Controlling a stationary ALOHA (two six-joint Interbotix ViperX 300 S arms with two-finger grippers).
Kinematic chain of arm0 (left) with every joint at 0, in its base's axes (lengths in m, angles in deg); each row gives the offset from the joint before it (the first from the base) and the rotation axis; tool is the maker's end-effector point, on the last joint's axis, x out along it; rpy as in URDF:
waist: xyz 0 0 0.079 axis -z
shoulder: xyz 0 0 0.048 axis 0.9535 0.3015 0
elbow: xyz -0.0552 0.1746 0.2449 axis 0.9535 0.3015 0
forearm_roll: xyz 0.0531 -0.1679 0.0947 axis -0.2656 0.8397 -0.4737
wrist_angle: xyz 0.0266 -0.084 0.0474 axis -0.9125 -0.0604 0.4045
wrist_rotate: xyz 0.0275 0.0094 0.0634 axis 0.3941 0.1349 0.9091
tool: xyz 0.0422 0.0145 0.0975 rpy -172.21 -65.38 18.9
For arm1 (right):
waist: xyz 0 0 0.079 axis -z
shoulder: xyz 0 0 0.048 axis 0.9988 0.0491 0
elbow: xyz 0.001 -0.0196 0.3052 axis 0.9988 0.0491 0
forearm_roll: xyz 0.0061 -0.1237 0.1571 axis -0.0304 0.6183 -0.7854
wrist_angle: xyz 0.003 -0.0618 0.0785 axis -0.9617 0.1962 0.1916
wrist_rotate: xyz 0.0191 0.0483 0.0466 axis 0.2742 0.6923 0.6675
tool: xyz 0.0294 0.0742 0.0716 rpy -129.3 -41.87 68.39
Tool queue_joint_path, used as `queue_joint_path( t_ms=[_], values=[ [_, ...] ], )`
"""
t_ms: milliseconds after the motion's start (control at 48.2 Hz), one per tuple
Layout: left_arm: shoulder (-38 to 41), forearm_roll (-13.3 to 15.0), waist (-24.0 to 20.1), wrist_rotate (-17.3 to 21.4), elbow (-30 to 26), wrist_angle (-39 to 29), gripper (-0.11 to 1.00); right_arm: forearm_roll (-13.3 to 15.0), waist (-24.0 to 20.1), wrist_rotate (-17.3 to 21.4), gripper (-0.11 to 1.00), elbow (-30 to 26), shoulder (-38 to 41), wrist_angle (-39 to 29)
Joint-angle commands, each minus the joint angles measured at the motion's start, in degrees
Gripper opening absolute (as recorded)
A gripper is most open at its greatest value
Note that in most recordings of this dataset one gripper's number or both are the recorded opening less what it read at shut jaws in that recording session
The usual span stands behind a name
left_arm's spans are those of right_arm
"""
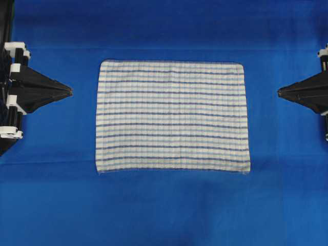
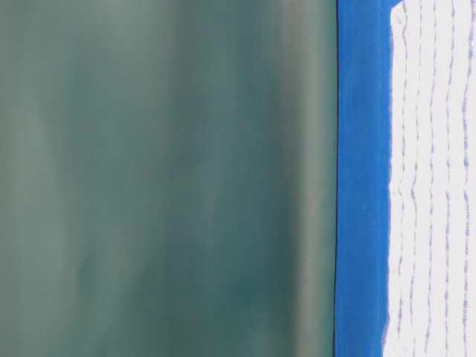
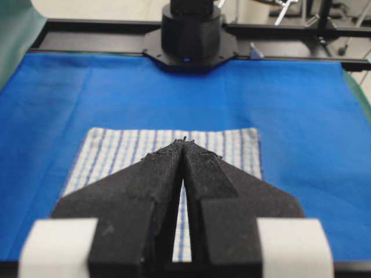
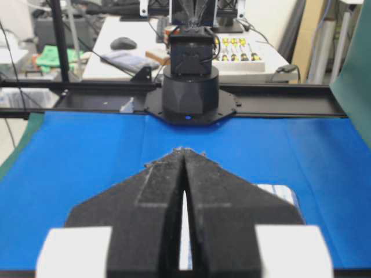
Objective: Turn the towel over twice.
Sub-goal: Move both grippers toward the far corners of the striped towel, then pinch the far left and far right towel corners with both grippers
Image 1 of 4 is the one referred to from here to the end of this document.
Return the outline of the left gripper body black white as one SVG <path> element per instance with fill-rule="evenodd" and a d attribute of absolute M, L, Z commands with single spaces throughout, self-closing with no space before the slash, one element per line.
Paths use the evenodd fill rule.
<path fill-rule="evenodd" d="M 1 42 L 3 62 L 3 79 L 1 79 L 1 101 L 5 106 L 5 119 L 1 123 L 1 139 L 22 139 L 22 119 L 30 114 L 19 99 L 20 81 L 13 79 L 14 73 L 20 73 L 23 66 L 27 66 L 31 53 L 24 42 Z"/>

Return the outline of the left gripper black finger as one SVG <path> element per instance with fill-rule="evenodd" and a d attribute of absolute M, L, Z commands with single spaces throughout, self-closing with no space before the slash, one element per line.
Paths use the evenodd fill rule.
<path fill-rule="evenodd" d="M 70 87 L 23 65 L 20 65 L 19 72 L 15 73 L 15 80 L 28 87 L 72 92 Z"/>
<path fill-rule="evenodd" d="M 40 107 L 72 96 L 71 90 L 18 88 L 17 104 L 26 112 L 33 113 Z"/>

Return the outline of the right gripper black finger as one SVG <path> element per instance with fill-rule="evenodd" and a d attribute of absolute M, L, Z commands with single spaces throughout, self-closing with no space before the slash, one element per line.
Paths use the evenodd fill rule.
<path fill-rule="evenodd" d="M 278 95 L 284 95 L 288 92 L 296 92 L 302 90 L 317 90 L 327 87 L 327 71 L 323 71 L 305 80 L 296 82 L 286 87 L 280 88 Z"/>
<path fill-rule="evenodd" d="M 317 114 L 327 114 L 327 96 L 307 96 L 295 93 L 278 92 L 280 98 L 310 108 Z"/>

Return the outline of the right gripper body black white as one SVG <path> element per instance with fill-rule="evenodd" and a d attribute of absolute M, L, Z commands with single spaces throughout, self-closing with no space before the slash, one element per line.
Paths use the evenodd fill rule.
<path fill-rule="evenodd" d="M 327 44 L 324 49 L 320 49 L 317 53 L 321 64 L 321 87 L 320 87 L 320 114 L 325 118 L 325 140 L 327 140 Z"/>

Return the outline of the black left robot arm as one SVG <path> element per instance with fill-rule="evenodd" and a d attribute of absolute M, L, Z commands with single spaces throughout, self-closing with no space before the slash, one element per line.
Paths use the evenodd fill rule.
<path fill-rule="evenodd" d="M 22 119 L 38 108 L 72 96 L 72 89 L 31 67 L 24 42 L 11 40 L 14 1 L 1 1 L 1 138 L 22 139 Z"/>

